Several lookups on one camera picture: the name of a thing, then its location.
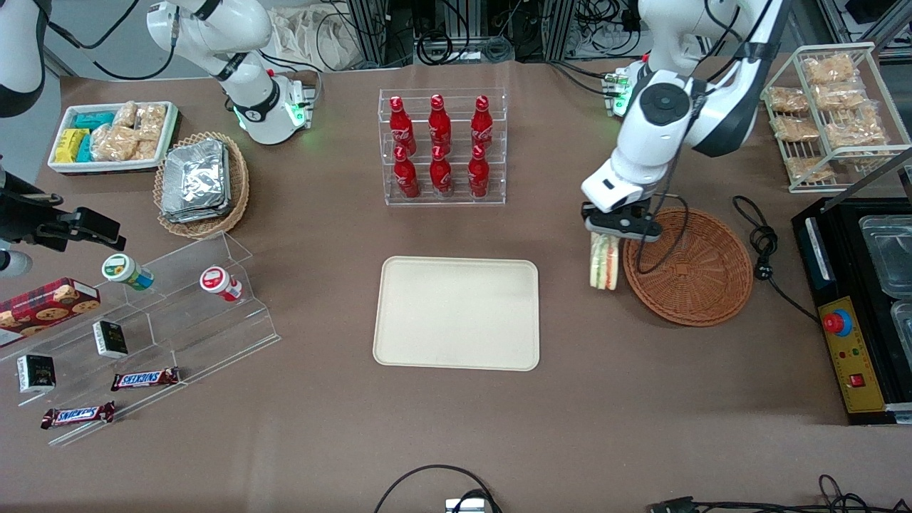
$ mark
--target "red coca-cola bottle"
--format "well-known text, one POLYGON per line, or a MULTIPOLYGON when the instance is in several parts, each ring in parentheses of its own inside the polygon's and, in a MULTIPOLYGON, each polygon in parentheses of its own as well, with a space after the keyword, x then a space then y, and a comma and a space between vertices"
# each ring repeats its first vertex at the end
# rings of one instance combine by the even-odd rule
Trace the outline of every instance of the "red coca-cola bottle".
POLYGON ((415 131, 411 128, 411 118, 402 106, 402 98, 394 96, 389 99, 392 114, 389 116, 389 129, 393 132, 393 141, 409 151, 409 157, 418 150, 415 142, 415 131))
POLYGON ((484 160, 484 147, 476 144, 472 147, 472 159, 469 161, 469 189, 473 198, 482 198, 488 193, 488 175, 491 168, 484 160))
POLYGON ((491 130, 494 120, 488 112, 488 97, 475 99, 475 115, 472 116, 472 146, 481 145, 485 150, 491 146, 491 130))
POLYGON ((430 145, 440 146, 443 154, 449 154, 452 148, 452 127, 450 115, 443 109, 443 97, 439 94, 430 97, 428 127, 430 128, 430 145))
POLYGON ((453 180, 447 154, 440 146, 430 149, 430 181, 434 184, 434 194, 440 198, 449 198, 453 195, 453 180))
POLYGON ((396 174, 396 183, 399 185, 402 195, 407 198, 417 198, 421 194, 421 189, 418 185, 418 175, 415 173, 415 164, 411 163, 403 146, 397 146, 393 150, 393 156, 396 157, 393 172, 396 174))

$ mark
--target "brown table surface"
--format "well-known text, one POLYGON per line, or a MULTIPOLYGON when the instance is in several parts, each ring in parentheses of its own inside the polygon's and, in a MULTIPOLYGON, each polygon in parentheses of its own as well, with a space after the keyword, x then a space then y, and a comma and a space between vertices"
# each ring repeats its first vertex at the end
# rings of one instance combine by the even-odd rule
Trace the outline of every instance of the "brown table surface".
MULTIPOLYGON (((596 65, 613 69, 618 62, 596 65)), ((580 182, 614 147, 619 123, 595 95, 544 65, 409 67, 327 75, 314 128, 259 146, 223 109, 215 80, 63 80, 64 106, 167 99, 181 136, 221 131, 251 170, 250 205, 232 231, 254 253, 256 292, 283 339, 125 422, 65 448, 0 387, 4 511, 370 511, 415 466, 477 472, 506 511, 640 511, 661 499, 814 500, 821 473, 892 506, 912 495, 912 430, 850 427, 820 329, 756 284, 714 328, 648 311, 621 278, 588 286, 580 182), (504 207, 386 207, 378 166, 380 88, 509 88, 504 207), (380 266, 394 255, 524 258, 539 269, 541 361, 531 372, 384 367, 371 356, 380 266)), ((156 221, 152 175, 59 176, 39 185, 122 223, 151 260, 187 244, 156 221)), ((786 191, 762 114, 737 152, 684 151, 672 185, 691 206, 748 224, 734 194, 759 203, 781 235, 779 283, 811 306, 789 224, 815 197, 786 191)), ((32 273, 3 296, 52 278, 100 281, 110 252, 27 247, 32 273)), ((7 385, 13 376, 4 378, 7 385)), ((474 487, 415 476, 389 511, 440 511, 474 487)))

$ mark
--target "red switch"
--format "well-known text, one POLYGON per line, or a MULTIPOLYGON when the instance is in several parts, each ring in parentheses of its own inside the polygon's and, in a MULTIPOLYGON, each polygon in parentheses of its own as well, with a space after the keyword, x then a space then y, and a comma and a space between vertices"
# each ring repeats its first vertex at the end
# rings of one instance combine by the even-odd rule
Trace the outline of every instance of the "red switch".
POLYGON ((837 313, 824 315, 824 330, 829 333, 838 333, 845 328, 845 320, 837 313))

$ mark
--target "red emergency stop button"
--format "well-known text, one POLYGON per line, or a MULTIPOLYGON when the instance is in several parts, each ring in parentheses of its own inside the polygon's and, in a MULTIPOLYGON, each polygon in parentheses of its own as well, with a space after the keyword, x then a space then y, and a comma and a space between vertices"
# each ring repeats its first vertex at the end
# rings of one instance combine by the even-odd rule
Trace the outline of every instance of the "red emergency stop button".
POLYGON ((837 337, 845 337, 852 332, 852 317, 843 309, 833 310, 824 315, 820 321, 824 324, 824 331, 833 333, 837 337))

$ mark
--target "aluminum foil package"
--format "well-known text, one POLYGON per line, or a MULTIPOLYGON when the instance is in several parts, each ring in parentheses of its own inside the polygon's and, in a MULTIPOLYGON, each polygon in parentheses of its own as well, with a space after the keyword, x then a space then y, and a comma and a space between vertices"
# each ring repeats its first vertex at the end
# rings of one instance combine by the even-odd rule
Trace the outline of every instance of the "aluminum foil package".
POLYGON ((162 176, 162 216, 190 223, 231 212, 228 165, 228 148, 212 138, 171 150, 162 176))

